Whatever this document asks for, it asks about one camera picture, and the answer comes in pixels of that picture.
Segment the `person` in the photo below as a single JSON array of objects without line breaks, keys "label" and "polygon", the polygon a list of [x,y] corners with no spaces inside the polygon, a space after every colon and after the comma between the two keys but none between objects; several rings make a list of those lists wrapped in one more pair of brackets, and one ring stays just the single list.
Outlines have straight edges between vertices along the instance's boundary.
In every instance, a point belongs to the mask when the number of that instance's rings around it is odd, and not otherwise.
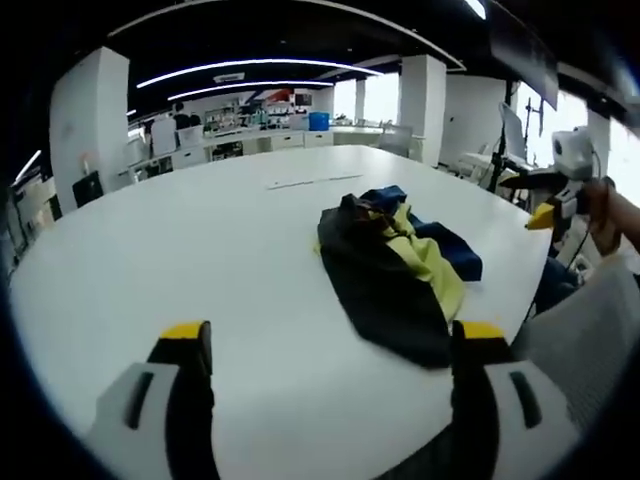
[{"label": "person", "polygon": [[[640,209],[615,189],[613,179],[594,179],[584,187],[589,200],[589,233],[602,257],[617,253],[640,287]],[[581,286],[579,276],[549,257],[534,296],[536,314],[549,310]]]},{"label": "person", "polygon": [[189,125],[192,127],[197,127],[198,125],[202,125],[202,120],[198,115],[192,113],[189,117]]},{"label": "person", "polygon": [[191,126],[191,118],[184,112],[184,104],[177,102],[173,106],[174,114],[173,119],[176,121],[176,130],[182,130],[183,128],[189,128]]}]

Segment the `black cloth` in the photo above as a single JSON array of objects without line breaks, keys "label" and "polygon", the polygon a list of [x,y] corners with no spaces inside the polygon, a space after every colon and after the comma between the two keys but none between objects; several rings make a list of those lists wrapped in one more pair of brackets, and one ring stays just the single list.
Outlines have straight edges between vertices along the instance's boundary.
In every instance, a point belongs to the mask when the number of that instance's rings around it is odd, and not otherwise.
[{"label": "black cloth", "polygon": [[[380,217],[371,220],[371,210]],[[431,285],[385,244],[380,232],[389,221],[365,200],[344,196],[318,224],[324,267],[362,338],[423,367],[448,366],[447,322]]]}]

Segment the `monitor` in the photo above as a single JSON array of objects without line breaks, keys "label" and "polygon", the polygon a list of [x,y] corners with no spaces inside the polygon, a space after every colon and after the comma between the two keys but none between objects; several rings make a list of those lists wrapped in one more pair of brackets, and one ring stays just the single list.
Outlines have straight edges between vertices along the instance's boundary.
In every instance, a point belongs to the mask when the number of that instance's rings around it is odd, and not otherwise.
[{"label": "monitor", "polygon": [[527,148],[522,136],[520,117],[504,102],[500,103],[500,116],[504,125],[505,153],[526,161]]},{"label": "monitor", "polygon": [[311,94],[296,93],[296,105],[299,107],[310,107],[312,105]]},{"label": "monitor", "polygon": [[491,54],[533,88],[554,109],[558,103],[558,61],[519,18],[487,0]]}]

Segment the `ceiling light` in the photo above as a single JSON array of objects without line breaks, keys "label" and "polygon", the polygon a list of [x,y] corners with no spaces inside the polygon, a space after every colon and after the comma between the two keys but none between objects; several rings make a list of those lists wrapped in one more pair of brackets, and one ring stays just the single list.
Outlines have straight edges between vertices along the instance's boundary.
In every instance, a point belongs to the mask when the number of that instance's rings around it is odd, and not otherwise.
[{"label": "ceiling light", "polygon": [[38,158],[40,156],[40,154],[42,153],[42,150],[38,150],[36,153],[34,153],[31,158],[29,159],[29,161],[27,162],[27,164],[22,167],[22,170],[20,170],[20,173],[18,174],[18,176],[16,177],[16,179],[14,180],[13,184],[15,185],[16,183],[18,183],[20,180],[22,180],[22,177],[24,176],[25,173],[27,173],[27,170],[29,170],[29,167],[31,166],[31,164],[33,164],[33,162],[36,161],[36,158]]},{"label": "ceiling light", "polygon": [[316,87],[333,87],[333,83],[329,82],[314,82],[309,80],[280,80],[277,82],[246,82],[246,83],[234,83],[233,85],[221,85],[218,87],[203,88],[202,90],[194,90],[192,92],[180,93],[172,97],[167,98],[168,101],[176,100],[178,98],[188,97],[191,95],[198,95],[199,93],[214,92],[216,90],[226,90],[228,88],[240,88],[240,87],[262,87],[273,85],[313,85]]},{"label": "ceiling light", "polygon": [[209,70],[211,68],[238,67],[243,65],[263,65],[263,64],[289,64],[289,65],[315,65],[318,67],[342,68],[344,70],[352,70],[354,72],[362,72],[368,75],[383,75],[382,72],[371,70],[364,67],[356,67],[354,65],[346,65],[344,63],[325,62],[322,60],[300,60],[296,58],[260,58],[255,60],[234,60],[232,62],[210,63],[209,65],[200,65],[199,67],[185,68],[177,72],[167,73],[159,77],[146,80],[136,85],[136,88],[143,88],[153,83],[161,82],[169,78],[185,75],[187,73],[199,72],[201,70]]},{"label": "ceiling light", "polygon": [[484,11],[484,5],[480,3],[480,0],[464,0],[476,12],[476,14],[483,20],[487,19],[487,14]]}]

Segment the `window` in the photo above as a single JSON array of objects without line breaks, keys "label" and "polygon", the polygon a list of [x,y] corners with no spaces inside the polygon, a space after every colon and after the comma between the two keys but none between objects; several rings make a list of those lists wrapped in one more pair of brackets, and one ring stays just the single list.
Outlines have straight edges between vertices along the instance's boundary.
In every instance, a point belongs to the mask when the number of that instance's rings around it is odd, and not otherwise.
[{"label": "window", "polygon": [[346,80],[336,83],[333,92],[333,114],[354,120],[356,117],[356,81]]},{"label": "window", "polygon": [[[518,88],[518,106],[516,113],[522,120],[522,130],[525,134],[527,122],[527,103],[531,99],[531,107],[540,107],[540,95],[529,85],[522,82]],[[558,93],[558,108],[553,110],[551,105],[544,102],[544,118],[542,134],[540,133],[540,115],[531,113],[529,117],[529,137],[527,140],[527,161],[539,167],[553,164],[553,149],[551,134],[559,131],[570,131],[575,127],[587,125],[587,103],[581,98],[566,92]]]},{"label": "window", "polygon": [[371,76],[364,82],[364,118],[374,122],[398,123],[400,75]]},{"label": "window", "polygon": [[133,130],[129,130],[129,140],[133,137],[144,137],[144,127],[134,128]]},{"label": "window", "polygon": [[616,190],[640,207],[640,139],[613,118],[609,125],[611,150],[607,174],[616,182]]}]

